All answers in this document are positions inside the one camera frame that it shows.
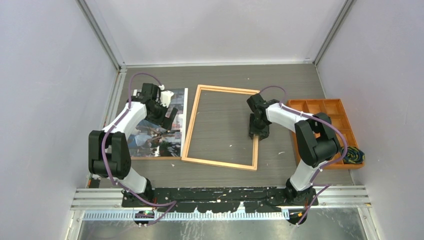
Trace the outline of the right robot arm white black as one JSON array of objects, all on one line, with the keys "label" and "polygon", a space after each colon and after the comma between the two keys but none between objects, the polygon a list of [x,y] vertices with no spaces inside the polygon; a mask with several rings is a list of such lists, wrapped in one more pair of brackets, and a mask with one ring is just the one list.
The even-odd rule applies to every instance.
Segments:
[{"label": "right robot arm white black", "polygon": [[291,205],[305,203],[318,171],[342,150],[342,133],[323,112],[305,113],[275,99],[266,101],[259,93],[250,96],[246,102],[252,111],[248,130],[251,138],[268,138],[271,124],[295,133],[300,162],[286,181],[283,196]]}]

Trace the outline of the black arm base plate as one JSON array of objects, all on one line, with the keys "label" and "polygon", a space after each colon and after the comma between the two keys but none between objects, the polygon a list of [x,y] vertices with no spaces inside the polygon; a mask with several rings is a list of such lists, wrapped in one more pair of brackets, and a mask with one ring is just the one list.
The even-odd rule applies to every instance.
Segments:
[{"label": "black arm base plate", "polygon": [[301,209],[311,204],[316,190],[297,196],[283,187],[158,187],[141,197],[156,204],[158,212],[169,209],[168,203],[176,202],[171,213],[234,213],[240,207],[246,213],[274,213],[282,207],[298,206]]}]

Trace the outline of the glossy colour photo print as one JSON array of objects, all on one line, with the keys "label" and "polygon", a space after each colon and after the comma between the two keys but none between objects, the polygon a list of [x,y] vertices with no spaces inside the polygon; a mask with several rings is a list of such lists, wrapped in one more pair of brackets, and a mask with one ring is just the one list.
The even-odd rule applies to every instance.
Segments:
[{"label": "glossy colour photo print", "polygon": [[166,130],[145,119],[141,120],[128,138],[131,157],[181,157],[186,136],[188,88],[173,88],[174,93],[166,117],[173,108],[178,112],[171,130]]}]

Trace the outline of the brown fibreboard backing board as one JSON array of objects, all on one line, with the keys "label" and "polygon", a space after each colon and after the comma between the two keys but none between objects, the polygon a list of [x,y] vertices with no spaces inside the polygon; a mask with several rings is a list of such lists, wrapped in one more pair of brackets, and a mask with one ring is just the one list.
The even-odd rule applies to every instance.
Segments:
[{"label": "brown fibreboard backing board", "polygon": [[180,161],[181,157],[175,157],[175,156],[145,156],[145,157],[131,157],[132,161],[139,161],[139,160],[177,160]]}]

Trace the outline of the light wooden picture frame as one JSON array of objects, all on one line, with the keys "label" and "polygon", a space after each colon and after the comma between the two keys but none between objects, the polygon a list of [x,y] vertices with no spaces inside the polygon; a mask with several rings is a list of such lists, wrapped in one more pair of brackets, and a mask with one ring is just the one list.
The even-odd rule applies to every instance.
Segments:
[{"label": "light wooden picture frame", "polygon": [[258,156],[259,156],[259,136],[258,135],[254,135],[252,140],[251,165],[221,162],[221,161],[214,161],[214,160],[208,160],[208,159],[199,159],[199,158],[192,158],[188,156],[190,145],[192,142],[193,133],[194,133],[194,127],[195,127],[195,122],[196,122],[196,117],[197,117],[197,112],[199,108],[199,102],[200,102],[202,91],[238,94],[238,95],[249,95],[249,96],[258,94],[260,92],[259,90],[255,90],[255,89],[199,84],[197,86],[194,101],[193,101],[190,120],[186,130],[186,137],[185,137],[183,150],[181,151],[181,160],[183,162],[194,163],[194,164],[256,172],[258,169]]}]

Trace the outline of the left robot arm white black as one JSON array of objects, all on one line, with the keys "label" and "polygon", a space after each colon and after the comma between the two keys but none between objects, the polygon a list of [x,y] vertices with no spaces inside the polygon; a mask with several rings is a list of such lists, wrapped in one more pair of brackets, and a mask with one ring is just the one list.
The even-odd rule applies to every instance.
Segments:
[{"label": "left robot arm white black", "polygon": [[168,104],[155,97],[129,98],[112,123],[88,135],[89,172],[109,179],[114,186],[133,195],[141,207],[148,207],[153,202],[154,190],[150,180],[132,168],[128,138],[142,120],[170,130],[177,113],[177,108],[169,110]]}]

